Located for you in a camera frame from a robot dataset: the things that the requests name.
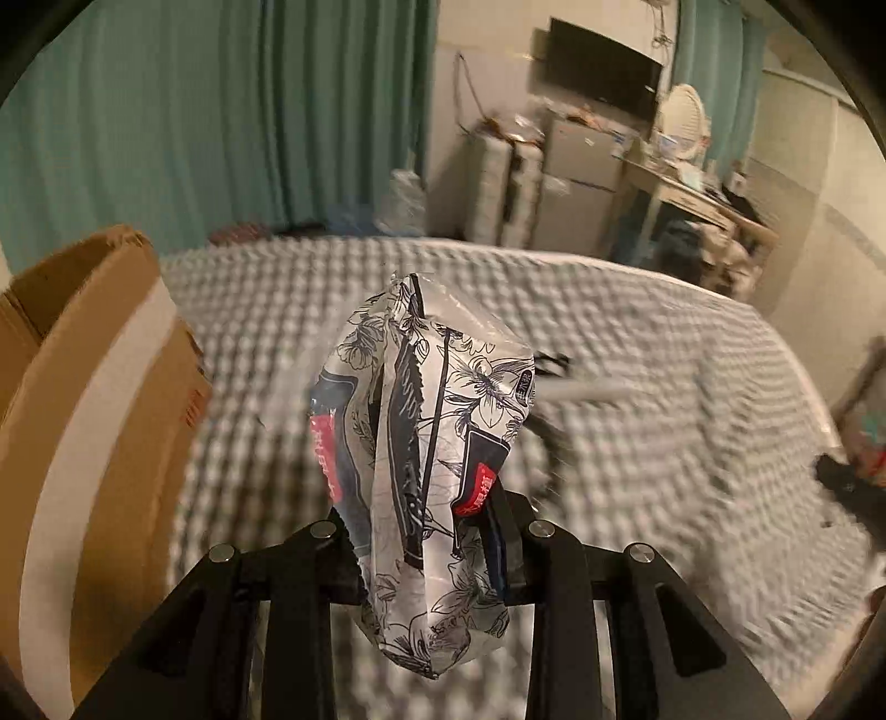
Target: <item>curtain fold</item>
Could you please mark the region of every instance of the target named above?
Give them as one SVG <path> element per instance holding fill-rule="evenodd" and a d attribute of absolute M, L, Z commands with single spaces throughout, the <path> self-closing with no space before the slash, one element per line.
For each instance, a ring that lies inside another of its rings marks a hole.
<path fill-rule="evenodd" d="M 96 0 L 0 106 L 13 271 L 112 223 L 159 252 L 373 206 L 424 141 L 435 0 Z"/>
<path fill-rule="evenodd" d="M 723 177 L 743 160 L 753 130 L 766 30 L 737 0 L 680 0 L 673 84 L 692 85 L 711 118 L 707 160 Z"/>

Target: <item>crumpled wrapper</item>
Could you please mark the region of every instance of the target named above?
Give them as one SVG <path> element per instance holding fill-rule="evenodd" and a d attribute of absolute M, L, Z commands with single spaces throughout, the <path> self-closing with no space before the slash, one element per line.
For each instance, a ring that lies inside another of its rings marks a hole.
<path fill-rule="evenodd" d="M 311 394 L 316 455 L 360 563 L 357 622 L 438 677 L 501 646 L 479 512 L 534 395 L 531 349 L 472 299 L 415 273 L 348 319 Z"/>

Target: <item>cardboard box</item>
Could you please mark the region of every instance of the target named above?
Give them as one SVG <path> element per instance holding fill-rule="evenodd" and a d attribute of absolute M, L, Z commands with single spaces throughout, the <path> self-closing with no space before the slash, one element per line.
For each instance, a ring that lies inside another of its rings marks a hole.
<path fill-rule="evenodd" d="M 0 298 L 0 653 L 70 717 L 166 590 L 209 395 L 151 244 L 116 226 Z"/>

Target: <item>television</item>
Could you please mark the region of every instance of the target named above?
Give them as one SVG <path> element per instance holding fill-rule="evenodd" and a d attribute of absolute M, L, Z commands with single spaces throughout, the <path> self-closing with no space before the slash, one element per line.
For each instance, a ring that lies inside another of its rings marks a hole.
<path fill-rule="evenodd" d="M 551 18 L 546 82 L 653 122 L 661 73 L 661 64 L 643 53 Z"/>

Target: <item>gingham fabric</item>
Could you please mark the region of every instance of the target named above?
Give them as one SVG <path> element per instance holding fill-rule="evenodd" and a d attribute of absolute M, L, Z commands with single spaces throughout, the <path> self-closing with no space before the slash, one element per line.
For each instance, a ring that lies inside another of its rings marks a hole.
<path fill-rule="evenodd" d="M 436 273 L 536 352 L 625 382 L 617 403 L 537 403 L 576 466 L 551 519 L 612 550 L 650 543 L 776 688 L 798 680 L 863 598 L 869 542 L 812 476 L 826 449 L 794 366 L 756 311 L 668 278 L 568 255 L 451 241 L 277 240 L 167 258 L 163 276 L 205 353 L 214 397 L 175 520 L 169 582 L 213 544 L 279 543 L 328 507 L 307 391 L 280 427 L 260 422 L 284 358 L 329 333 L 339 305 L 392 273 Z M 518 436 L 509 489 L 546 481 L 541 441 Z M 427 680 L 333 620 L 341 717 L 522 718 L 532 609 L 505 648 Z"/>

